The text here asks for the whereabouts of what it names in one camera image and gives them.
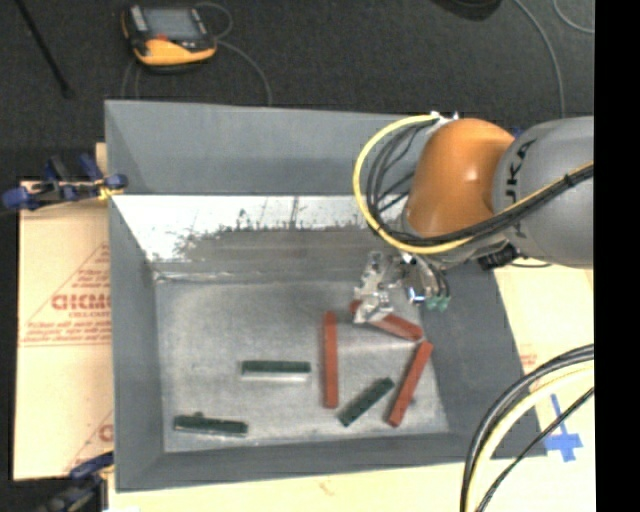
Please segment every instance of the cardboard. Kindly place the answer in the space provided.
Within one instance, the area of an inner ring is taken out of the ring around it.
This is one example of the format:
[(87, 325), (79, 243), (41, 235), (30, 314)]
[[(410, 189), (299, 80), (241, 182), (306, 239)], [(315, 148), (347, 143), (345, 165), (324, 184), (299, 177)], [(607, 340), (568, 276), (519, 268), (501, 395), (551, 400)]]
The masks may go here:
[(107, 202), (21, 212), (19, 247), (13, 478), (66, 476), (113, 447)]

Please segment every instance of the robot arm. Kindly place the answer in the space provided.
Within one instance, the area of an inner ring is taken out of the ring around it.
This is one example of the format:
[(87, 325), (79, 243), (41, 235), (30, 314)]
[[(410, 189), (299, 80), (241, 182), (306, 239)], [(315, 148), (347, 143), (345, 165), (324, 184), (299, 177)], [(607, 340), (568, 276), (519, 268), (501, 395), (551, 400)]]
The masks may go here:
[[(420, 127), (429, 133), (407, 200), (394, 216), (383, 218), (386, 205), (397, 200), (381, 192), (384, 173), (398, 159), (385, 148)], [(365, 159), (393, 132), (370, 166), (365, 200), (360, 188)], [(356, 161), (354, 191), (370, 227), (400, 256), (386, 262), (385, 276), (394, 277), (377, 283), (376, 291), (367, 282), (373, 274), (363, 273), (355, 294), (362, 302), (356, 322), (375, 317), (378, 302), (390, 311), (385, 287), (404, 286), (410, 302), (443, 309), (449, 300), (443, 272), (470, 260), (485, 269), (518, 257), (592, 267), (593, 133), (593, 117), (543, 123), (517, 138), (483, 120), (437, 115), (407, 118), (381, 130)]]

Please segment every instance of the black carpet floor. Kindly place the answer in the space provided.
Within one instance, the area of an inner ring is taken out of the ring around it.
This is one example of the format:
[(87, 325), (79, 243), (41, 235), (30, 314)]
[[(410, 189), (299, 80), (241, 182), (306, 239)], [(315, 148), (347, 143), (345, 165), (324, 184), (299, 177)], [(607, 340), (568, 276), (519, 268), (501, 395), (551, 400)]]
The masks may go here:
[[(275, 106), (458, 111), (507, 129), (561, 115), (594, 113), (595, 36), (563, 21), (552, 0), (502, 0), (487, 13), (461, 8), (452, 0), (220, 3), (234, 18), (233, 30), (224, 40), (259, 64)], [(265, 102), (258, 73), (226, 47), (209, 64), (188, 74), (150, 75), (135, 67), (127, 74), (131, 56), (118, 21), (123, 1), (24, 0), (24, 4), (75, 98), (63, 98), (16, 3), (0, 2), (0, 191), (14, 186), (19, 177), (40, 175), (54, 153), (91, 150), (104, 137), (106, 98)], [(557, 0), (557, 6), (576, 24), (593, 26), (593, 0)], [(224, 29), (221, 12), (207, 8), (203, 12), (213, 31)], [(33, 509), (65, 482), (10, 481), (15, 220), (0, 216), (0, 506), (6, 502), (7, 510), (22, 511)]]

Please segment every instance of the red wooden stick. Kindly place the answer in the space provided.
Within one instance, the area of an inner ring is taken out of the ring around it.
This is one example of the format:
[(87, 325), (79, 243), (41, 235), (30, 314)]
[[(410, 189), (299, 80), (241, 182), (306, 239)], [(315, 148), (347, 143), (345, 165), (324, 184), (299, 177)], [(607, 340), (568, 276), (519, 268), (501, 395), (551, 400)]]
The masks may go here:
[(423, 336), (422, 329), (419, 326), (393, 313), (388, 314), (382, 320), (371, 322), (371, 325), (409, 341), (419, 341)]
[(424, 367), (427, 365), (427, 361), (429, 361), (432, 350), (433, 345), (428, 341), (425, 340), (418, 343), (418, 347), (413, 354), (411, 365), (409, 366), (404, 381), (402, 382), (402, 386), (400, 387), (398, 396), (393, 404), (391, 413), (387, 418), (387, 423), (392, 427), (397, 427), (402, 423), (404, 414), (407, 412), (409, 403), (411, 403), (413, 394), (418, 386), (418, 381), (420, 380)]
[(338, 407), (338, 336), (336, 314), (327, 311), (323, 318), (324, 406)]

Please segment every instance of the yellow cable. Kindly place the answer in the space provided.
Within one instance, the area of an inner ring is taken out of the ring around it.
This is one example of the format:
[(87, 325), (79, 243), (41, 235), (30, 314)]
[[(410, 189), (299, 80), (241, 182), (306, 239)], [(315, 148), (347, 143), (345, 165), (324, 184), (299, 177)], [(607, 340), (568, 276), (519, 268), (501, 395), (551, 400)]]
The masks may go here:
[(98, 196), (97, 197), (101, 201), (106, 201), (111, 196), (114, 196), (114, 195), (117, 195), (117, 194), (122, 194), (122, 193), (124, 193), (124, 189), (111, 190), (111, 189), (108, 189), (105, 186), (100, 186), (100, 188), (98, 189)]
[(524, 399), (516, 404), (516, 406), (509, 411), (505, 417), (493, 429), (484, 447), (478, 454), (476, 470), (469, 479), (468, 487), (468, 500), (467, 500), (467, 512), (476, 510), (480, 505), (481, 498), (478, 497), (477, 482), (480, 481), (479, 474), (482, 466), (491, 458), (493, 452), (498, 447), (505, 434), (513, 427), (513, 425), (526, 413), (529, 409), (534, 407), (542, 400), (548, 398), (555, 393), (559, 388), (562, 388), (573, 382), (574, 380), (583, 378), (587, 375), (593, 376), (594, 374), (594, 362), (589, 362), (586, 366), (578, 370), (573, 370), (568, 373), (564, 373), (560, 377), (557, 377), (540, 388), (527, 395)]
[[(367, 224), (369, 224), (369, 226), (371, 226), (372, 229), (374, 229), (376, 231), (376, 233), (378, 233), (380, 235), (380, 237), (387, 242), (389, 245), (395, 247), (396, 249), (399, 249), (401, 251), (405, 251), (408, 253), (413, 253), (413, 254), (439, 254), (445, 251), (449, 251), (452, 249), (455, 249), (456, 247), (460, 247), (461, 245), (466, 244), (467, 242), (471, 242), (474, 237), (467, 237), (467, 238), (462, 238), (460, 240), (455, 240), (452, 242), (445, 242), (442, 244), (438, 244), (438, 245), (434, 245), (434, 246), (429, 246), (429, 247), (420, 247), (420, 246), (415, 246), (415, 245), (411, 245), (411, 244), (407, 244), (405, 242), (401, 242), (400, 240), (398, 240), (397, 238), (394, 238), (393, 236), (391, 236), (389, 233), (387, 233), (382, 226), (380, 226), (380, 224), (378, 223), (378, 221), (376, 221), (376, 219), (374, 219), (373, 215), (371, 214), (371, 212), (369, 211), (369, 208), (367, 206), (366, 201), (363, 199), (362, 197), (362, 189), (360, 188), (360, 174), (362, 173), (362, 167), (364, 166), (364, 162), (367, 159), (367, 156), (369, 155), (369, 153), (371, 152), (371, 150), (375, 147), (376, 144), (378, 144), (378, 142), (380, 142), (380, 140), (382, 140), (386, 135), (388, 135), (389, 133), (398, 130), (399, 128), (403, 128), (405, 126), (409, 126), (412, 124), (418, 124), (418, 123), (425, 123), (428, 121), (433, 121), (435, 119), (438, 119), (439, 116), (435, 116), (435, 115), (431, 115), (431, 114), (424, 114), (424, 115), (418, 115), (418, 116), (411, 116), (411, 117), (405, 117), (404, 119), (399, 119), (398, 121), (395, 121), (387, 126), (385, 126), (384, 128), (382, 128), (381, 130), (379, 130), (371, 139), (369, 139), (369, 141), (364, 145), (364, 147), (362, 148), (362, 151), (360, 152), (360, 154), (358, 155), (358, 158), (356, 159), (356, 163), (355, 166), (353, 168), (353, 192), (356, 198), (356, 203), (358, 204), (358, 208), (360, 209), (360, 212), (362, 213), (363, 217), (365, 218), (365, 220), (367, 221)], [(581, 172), (582, 170), (586, 169), (587, 167), (590, 167), (591, 165), (593, 165), (593, 162), (588, 162), (584, 165), (581, 165), (580, 167), (577, 167), (576, 169), (572, 170), (571, 172), (567, 173), (569, 177), (572, 177), (573, 175)], [(516, 208), (517, 206), (520, 206), (524, 201), (528, 201), (532, 198), (534, 198), (535, 196), (537, 196), (538, 194), (542, 194), (544, 193), (547, 189), (549, 189), (550, 187), (562, 182), (565, 180), (565, 177), (561, 177), (558, 178), (556, 181), (550, 183), (549, 185), (541, 188), (540, 190), (533, 192), (532, 194), (529, 194), (527, 197), (525, 197), (524, 199), (521, 199), (520, 201), (517, 201), (516, 203), (513, 203), (511, 206), (509, 206), (508, 208), (505, 208), (502, 213), (511, 211), (512, 209)]]

